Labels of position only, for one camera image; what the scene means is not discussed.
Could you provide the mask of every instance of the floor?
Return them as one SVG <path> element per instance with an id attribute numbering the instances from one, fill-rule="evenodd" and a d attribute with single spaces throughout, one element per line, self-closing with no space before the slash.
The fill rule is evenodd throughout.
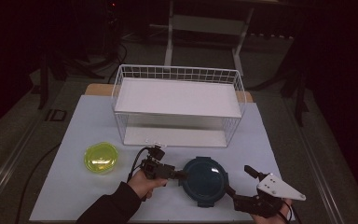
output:
<path id="1" fill-rule="evenodd" d="M 148 41 L 127 34 L 119 52 L 121 57 L 127 55 L 124 61 L 128 64 L 163 65 L 165 39 L 164 29 L 156 30 Z M 172 65 L 234 68 L 227 46 L 188 43 L 179 35 L 174 40 Z M 245 88 L 273 77 L 291 43 L 279 37 L 248 37 L 241 52 Z M 90 83 L 107 82 L 116 66 L 95 71 L 104 79 L 84 77 L 71 68 L 66 81 L 50 76 L 49 100 L 43 109 L 37 109 L 39 95 L 28 93 L 0 120 L 0 223 L 12 223 L 16 217 L 19 223 L 30 223 L 28 218 L 54 160 L 54 147 L 64 137 L 78 97 Z M 30 75 L 34 83 L 38 83 L 38 72 Z M 295 98 L 281 97 L 282 84 L 251 94 L 282 178 L 307 195 L 305 202 L 294 203 L 299 217 L 303 223 L 358 223 L 358 186 L 312 92 L 306 91 L 309 111 L 303 113 L 304 127 L 299 127 L 293 116 Z M 50 109 L 67 111 L 66 119 L 47 119 Z"/>

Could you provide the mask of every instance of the dark background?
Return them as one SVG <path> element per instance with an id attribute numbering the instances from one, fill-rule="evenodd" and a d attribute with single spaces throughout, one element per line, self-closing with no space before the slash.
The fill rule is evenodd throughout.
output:
<path id="1" fill-rule="evenodd" d="M 88 35 L 82 29 L 88 26 L 87 22 L 89 27 L 103 23 L 103 10 L 90 7 L 95 11 L 89 15 L 83 11 L 84 17 L 77 21 L 78 11 L 71 2 L 0 1 L 0 118 L 33 87 L 28 75 L 38 68 L 47 40 L 71 57 L 83 60 L 87 60 L 87 47 L 98 44 L 103 28 Z M 147 35 L 149 23 L 167 23 L 167 2 L 117 3 L 121 19 L 135 32 Z M 328 6 L 318 7 L 325 9 L 312 14 L 314 9 L 258 6 L 249 31 L 265 38 L 271 35 L 295 38 L 285 62 L 310 71 L 307 86 L 358 182 L 358 1 L 329 2 Z M 194 8 L 205 15 L 212 12 L 194 3 L 183 4 L 179 10 L 191 14 Z M 237 15 L 228 15 L 223 7 L 218 8 L 223 17 Z M 97 36 L 97 42 L 91 41 L 92 34 Z"/>

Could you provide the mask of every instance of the round container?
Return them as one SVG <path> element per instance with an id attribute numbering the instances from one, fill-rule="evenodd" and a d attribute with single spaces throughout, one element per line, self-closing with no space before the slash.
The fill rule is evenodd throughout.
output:
<path id="1" fill-rule="evenodd" d="M 107 142 L 101 142 L 88 147 L 84 154 L 84 163 L 93 173 L 110 171 L 118 158 L 116 148 Z"/>
<path id="2" fill-rule="evenodd" d="M 198 207 L 213 207 L 225 194 L 228 175 L 223 167 L 209 157 L 197 157 L 183 169 L 187 179 L 180 180 L 185 193 L 198 203 Z"/>

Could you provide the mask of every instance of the table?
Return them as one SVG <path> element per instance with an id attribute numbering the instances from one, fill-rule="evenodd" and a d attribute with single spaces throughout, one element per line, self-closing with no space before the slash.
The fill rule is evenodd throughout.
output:
<path id="1" fill-rule="evenodd" d="M 31 214 L 31 221 L 75 221 L 102 194 L 111 194 L 125 181 L 133 160 L 141 149 L 123 146 L 110 106 L 112 85 L 91 84 L 82 95 L 62 140 L 48 177 Z M 83 163 L 88 146 L 107 141 L 118 149 L 119 159 L 113 171 L 96 175 Z M 243 171 L 247 164 L 263 173 L 280 176 L 266 130 L 255 103 L 249 103 L 244 117 L 227 148 L 166 147 L 163 163 L 181 169 L 197 156 L 211 157 L 228 172 L 230 186 L 238 194 L 256 194 L 257 180 Z M 153 197 L 141 205 L 131 222 L 229 222 L 251 220 L 234 211 L 225 195 L 212 208 L 199 208 L 189 199 L 177 180 L 156 189 Z"/>

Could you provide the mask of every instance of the yellow-green plastic container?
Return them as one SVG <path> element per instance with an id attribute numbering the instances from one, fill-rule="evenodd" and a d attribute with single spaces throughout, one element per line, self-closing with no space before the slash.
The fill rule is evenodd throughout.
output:
<path id="1" fill-rule="evenodd" d="M 116 148 L 108 142 L 101 142 L 87 148 L 84 163 L 93 173 L 105 173 L 113 168 L 117 158 Z"/>

